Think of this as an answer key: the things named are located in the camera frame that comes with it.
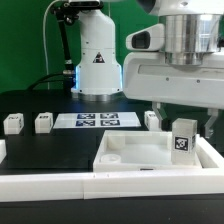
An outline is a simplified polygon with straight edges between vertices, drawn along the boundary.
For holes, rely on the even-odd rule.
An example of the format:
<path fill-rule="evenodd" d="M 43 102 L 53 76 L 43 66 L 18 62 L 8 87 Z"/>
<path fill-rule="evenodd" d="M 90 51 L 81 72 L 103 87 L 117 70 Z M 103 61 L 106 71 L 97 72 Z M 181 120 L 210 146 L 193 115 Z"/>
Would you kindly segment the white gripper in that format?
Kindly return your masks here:
<path fill-rule="evenodd" d="M 124 60 L 124 94 L 153 102 L 159 128 L 167 118 L 164 103 L 209 108 L 204 128 L 205 137 L 210 138 L 218 109 L 224 109 L 224 50 L 168 52 L 167 38 L 173 46 L 182 39 L 161 23 L 127 36 L 126 47 L 131 52 Z"/>

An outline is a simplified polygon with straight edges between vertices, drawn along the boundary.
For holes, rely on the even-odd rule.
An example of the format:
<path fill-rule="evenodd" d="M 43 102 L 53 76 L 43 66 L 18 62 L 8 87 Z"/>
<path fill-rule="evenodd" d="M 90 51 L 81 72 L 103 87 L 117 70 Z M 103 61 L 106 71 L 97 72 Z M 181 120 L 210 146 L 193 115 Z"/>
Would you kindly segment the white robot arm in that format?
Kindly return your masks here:
<path fill-rule="evenodd" d="M 131 52 L 115 59 L 115 26 L 101 0 L 69 0 L 81 17 L 81 62 L 73 92 L 87 99 L 122 91 L 129 99 L 203 107 L 205 135 L 224 109 L 224 47 L 219 45 L 224 0 L 136 0 L 155 25 L 126 37 Z"/>

